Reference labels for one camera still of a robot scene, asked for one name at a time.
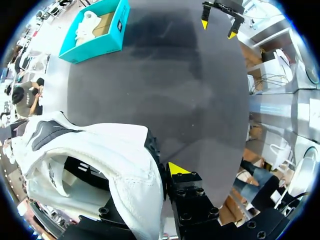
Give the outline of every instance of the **bolt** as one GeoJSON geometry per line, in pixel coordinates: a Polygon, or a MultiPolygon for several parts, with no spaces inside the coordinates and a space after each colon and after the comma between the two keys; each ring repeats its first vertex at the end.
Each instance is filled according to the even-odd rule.
{"type": "Polygon", "coordinates": [[[257,224],[255,221],[248,221],[246,223],[246,226],[248,227],[248,229],[254,229],[257,226],[257,224]]]}
{"type": "Polygon", "coordinates": [[[267,234],[266,234],[265,231],[260,231],[260,232],[258,232],[258,234],[256,235],[256,237],[257,237],[259,240],[265,239],[266,236],[267,236],[267,234]]]}
{"type": "Polygon", "coordinates": [[[178,194],[180,197],[185,197],[185,196],[186,196],[186,191],[180,190],[180,191],[177,192],[177,194],[178,194]]]}
{"type": "Polygon", "coordinates": [[[195,190],[195,194],[196,194],[197,196],[202,196],[202,195],[204,194],[204,192],[205,192],[205,190],[204,190],[203,188],[201,188],[201,187],[199,187],[199,188],[197,188],[197,189],[195,190]]]}
{"type": "Polygon", "coordinates": [[[180,216],[180,220],[182,221],[188,221],[191,220],[191,215],[189,213],[184,213],[180,216]]]}
{"type": "Polygon", "coordinates": [[[99,211],[99,213],[101,214],[101,216],[103,217],[103,216],[105,216],[105,215],[108,214],[109,209],[108,209],[108,208],[105,208],[105,207],[100,207],[98,211],[99,211]]]}
{"type": "Polygon", "coordinates": [[[217,207],[213,207],[210,209],[209,213],[211,215],[217,215],[219,213],[219,209],[217,207]]]}

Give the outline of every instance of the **person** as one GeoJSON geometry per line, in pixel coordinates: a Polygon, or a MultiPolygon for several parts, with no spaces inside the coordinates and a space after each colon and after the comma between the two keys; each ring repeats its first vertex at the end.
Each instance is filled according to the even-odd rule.
{"type": "Polygon", "coordinates": [[[13,89],[12,103],[20,116],[27,118],[29,115],[42,115],[43,108],[39,105],[39,97],[44,84],[45,80],[39,78],[36,82],[27,81],[13,89]]]}
{"type": "Polygon", "coordinates": [[[8,117],[10,115],[10,112],[2,112],[0,114],[0,121],[1,121],[1,127],[4,128],[8,122],[8,117]]]}
{"type": "MultiPolygon", "coordinates": [[[[236,178],[233,187],[260,212],[267,208],[274,208],[276,202],[286,190],[281,186],[279,178],[264,168],[254,166],[243,158],[240,166],[252,175],[259,186],[236,178]]],[[[286,193],[282,201],[288,203],[293,199],[290,194],[286,193]]]]}

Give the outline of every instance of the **black hair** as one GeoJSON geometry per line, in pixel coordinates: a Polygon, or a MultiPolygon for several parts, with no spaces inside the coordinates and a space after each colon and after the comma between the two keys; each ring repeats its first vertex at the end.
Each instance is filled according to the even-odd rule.
{"type": "Polygon", "coordinates": [[[10,92],[11,92],[11,85],[8,85],[8,86],[4,89],[4,93],[9,96],[9,95],[10,95],[10,92]]]}
{"type": "Polygon", "coordinates": [[[3,117],[3,115],[10,115],[10,112],[2,112],[1,114],[0,114],[0,120],[2,119],[2,117],[3,117]]]}
{"type": "Polygon", "coordinates": [[[25,90],[20,86],[16,86],[13,89],[13,93],[12,93],[12,103],[16,105],[24,98],[24,96],[25,96],[25,90]]]}

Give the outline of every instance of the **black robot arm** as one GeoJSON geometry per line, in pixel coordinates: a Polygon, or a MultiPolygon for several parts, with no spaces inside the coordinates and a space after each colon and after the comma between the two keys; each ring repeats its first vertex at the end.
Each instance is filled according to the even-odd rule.
{"type": "Polygon", "coordinates": [[[207,29],[211,8],[219,9],[220,11],[234,17],[233,25],[228,33],[228,38],[231,39],[238,34],[240,25],[245,21],[241,16],[245,9],[242,7],[242,0],[215,0],[214,2],[205,1],[202,3],[203,11],[201,21],[204,29],[207,29]]]}

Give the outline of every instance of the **white floor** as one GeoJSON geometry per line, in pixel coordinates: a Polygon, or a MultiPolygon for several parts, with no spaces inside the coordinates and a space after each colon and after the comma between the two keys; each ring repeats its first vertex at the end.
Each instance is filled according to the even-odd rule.
{"type": "Polygon", "coordinates": [[[75,2],[58,18],[49,18],[29,45],[33,51],[50,54],[46,74],[38,73],[32,78],[32,81],[38,78],[43,78],[45,81],[43,97],[40,100],[43,113],[63,111],[68,114],[67,86],[71,64],[59,59],[58,56],[72,21],[83,8],[83,5],[75,2]]]}

